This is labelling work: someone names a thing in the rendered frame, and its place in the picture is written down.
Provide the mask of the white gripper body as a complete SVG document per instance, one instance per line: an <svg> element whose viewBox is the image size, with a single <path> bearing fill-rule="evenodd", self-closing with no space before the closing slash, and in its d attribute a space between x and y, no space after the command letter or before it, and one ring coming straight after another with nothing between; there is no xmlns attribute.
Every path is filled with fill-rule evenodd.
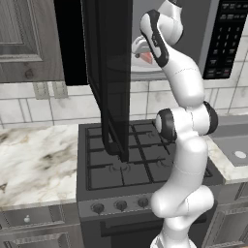
<svg viewBox="0 0 248 248"><path fill-rule="evenodd" d="M137 37L132 43L132 53L134 55L146 53L150 51L150 47L143 36Z"/></svg>

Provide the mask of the red raw steak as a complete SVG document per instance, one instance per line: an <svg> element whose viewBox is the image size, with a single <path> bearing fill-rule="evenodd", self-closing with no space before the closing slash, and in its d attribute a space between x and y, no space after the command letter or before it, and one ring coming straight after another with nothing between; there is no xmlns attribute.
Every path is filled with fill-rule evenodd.
<svg viewBox="0 0 248 248"><path fill-rule="evenodd" d="M152 54L150 52L144 52L139 55L139 57L146 63L151 64L153 61Z"/></svg>

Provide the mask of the white microwave plate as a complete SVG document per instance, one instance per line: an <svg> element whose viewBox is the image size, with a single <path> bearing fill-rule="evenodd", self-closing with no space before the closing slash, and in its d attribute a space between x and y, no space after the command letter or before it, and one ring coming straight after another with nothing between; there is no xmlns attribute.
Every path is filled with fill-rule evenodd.
<svg viewBox="0 0 248 248"><path fill-rule="evenodd" d="M149 64L138 59L131 63L131 71L134 73L157 73L161 72L161 68L157 64Z"/></svg>

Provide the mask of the black microwave door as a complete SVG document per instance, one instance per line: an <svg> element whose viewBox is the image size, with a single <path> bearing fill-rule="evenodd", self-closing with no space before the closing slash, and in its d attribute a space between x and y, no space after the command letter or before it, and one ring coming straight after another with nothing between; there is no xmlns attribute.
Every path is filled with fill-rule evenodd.
<svg viewBox="0 0 248 248"><path fill-rule="evenodd" d="M133 0L81 0L88 83L108 154L129 160Z"/></svg>

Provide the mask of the grey microwave oven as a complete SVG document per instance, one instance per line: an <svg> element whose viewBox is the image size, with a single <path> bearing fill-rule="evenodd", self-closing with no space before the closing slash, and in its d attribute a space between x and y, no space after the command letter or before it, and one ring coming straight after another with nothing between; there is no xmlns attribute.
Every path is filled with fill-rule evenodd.
<svg viewBox="0 0 248 248"><path fill-rule="evenodd" d="M140 19L165 0L133 0L132 42ZM53 0L64 79L69 86L88 83L81 0ZM248 16L248 0L182 0L183 34L174 48L198 64L204 78L228 78ZM142 60L131 52L131 63ZM157 73L134 73L131 80L163 79Z"/></svg>

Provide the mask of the grey wooden cupboard door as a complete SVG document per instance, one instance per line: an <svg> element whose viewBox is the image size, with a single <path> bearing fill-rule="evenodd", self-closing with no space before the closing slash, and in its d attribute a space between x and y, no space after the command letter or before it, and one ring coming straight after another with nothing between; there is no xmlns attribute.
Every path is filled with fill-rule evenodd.
<svg viewBox="0 0 248 248"><path fill-rule="evenodd" d="M53 0L0 0L0 83L63 79Z"/></svg>

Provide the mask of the grey sink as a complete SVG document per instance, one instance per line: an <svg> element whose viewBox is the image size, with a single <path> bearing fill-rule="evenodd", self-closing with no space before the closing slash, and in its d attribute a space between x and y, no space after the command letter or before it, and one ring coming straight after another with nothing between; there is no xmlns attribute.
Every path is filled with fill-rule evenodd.
<svg viewBox="0 0 248 248"><path fill-rule="evenodd" d="M248 115L220 116L210 137L235 167L248 166Z"/></svg>

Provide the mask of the dark grey stove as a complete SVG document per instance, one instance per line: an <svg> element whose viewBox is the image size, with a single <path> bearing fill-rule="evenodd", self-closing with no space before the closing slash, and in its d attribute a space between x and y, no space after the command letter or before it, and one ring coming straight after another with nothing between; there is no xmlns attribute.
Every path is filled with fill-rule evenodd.
<svg viewBox="0 0 248 248"><path fill-rule="evenodd" d="M104 149L99 124L78 126L77 204L85 248L149 248L160 231L144 231L101 237L100 222L107 226L144 222L157 218L150 198L170 178L175 145L162 139L151 120L132 121L129 126L129 161L123 163ZM146 208L138 199L148 198ZM127 208L115 208L125 201ZM94 203L105 207L101 214Z"/></svg>

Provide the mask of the grey drawer front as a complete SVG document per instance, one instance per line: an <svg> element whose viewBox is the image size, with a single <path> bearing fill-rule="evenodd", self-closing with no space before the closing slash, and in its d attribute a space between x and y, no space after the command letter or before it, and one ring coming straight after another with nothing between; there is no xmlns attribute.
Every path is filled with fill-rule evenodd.
<svg viewBox="0 0 248 248"><path fill-rule="evenodd" d="M24 222L27 215L31 219L29 224ZM78 207L75 203L0 211L0 230L78 222Z"/></svg>
<svg viewBox="0 0 248 248"><path fill-rule="evenodd" d="M215 200L217 206L244 204L248 206L248 182L224 185Z"/></svg>

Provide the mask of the grey lower cupboard door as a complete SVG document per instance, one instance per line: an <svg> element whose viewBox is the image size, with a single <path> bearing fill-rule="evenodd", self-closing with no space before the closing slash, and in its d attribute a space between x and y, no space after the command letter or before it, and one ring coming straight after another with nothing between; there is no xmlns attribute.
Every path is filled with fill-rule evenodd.
<svg viewBox="0 0 248 248"><path fill-rule="evenodd" d="M248 203L219 205L201 248L248 248Z"/></svg>
<svg viewBox="0 0 248 248"><path fill-rule="evenodd" d="M0 248L84 248L84 245L80 239L70 237L67 232L16 232L0 235Z"/></svg>

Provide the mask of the grey wall socket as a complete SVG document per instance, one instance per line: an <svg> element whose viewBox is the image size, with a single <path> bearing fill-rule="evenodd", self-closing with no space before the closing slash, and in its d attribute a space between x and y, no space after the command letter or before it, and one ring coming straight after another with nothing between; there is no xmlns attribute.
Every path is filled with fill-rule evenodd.
<svg viewBox="0 0 248 248"><path fill-rule="evenodd" d="M52 83L52 89L56 99L65 99L68 97L67 85L64 81L54 81Z"/></svg>
<svg viewBox="0 0 248 248"><path fill-rule="evenodd" d="M49 98L48 85L46 82L33 82L33 88L37 100L47 100Z"/></svg>

